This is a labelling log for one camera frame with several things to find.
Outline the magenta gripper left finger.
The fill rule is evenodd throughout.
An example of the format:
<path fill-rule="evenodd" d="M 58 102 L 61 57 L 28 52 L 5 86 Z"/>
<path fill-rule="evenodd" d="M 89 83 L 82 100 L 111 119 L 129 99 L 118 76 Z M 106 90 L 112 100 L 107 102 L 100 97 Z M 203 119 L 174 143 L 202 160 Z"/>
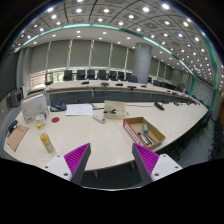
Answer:
<path fill-rule="evenodd" d="M 64 159 L 72 174 L 72 183 L 75 183 L 77 185 L 80 184 L 90 154 L 91 145 L 87 143 L 74 149 L 64 156 Z"/>

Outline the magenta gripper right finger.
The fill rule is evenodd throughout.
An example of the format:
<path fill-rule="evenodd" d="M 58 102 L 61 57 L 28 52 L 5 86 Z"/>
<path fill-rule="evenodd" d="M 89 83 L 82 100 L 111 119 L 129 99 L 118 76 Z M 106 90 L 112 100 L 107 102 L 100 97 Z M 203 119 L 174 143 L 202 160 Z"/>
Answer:
<path fill-rule="evenodd" d="M 136 143 L 132 145 L 132 154 L 135 158 L 142 184 L 152 183 L 151 174 L 159 159 L 159 155 Z"/>

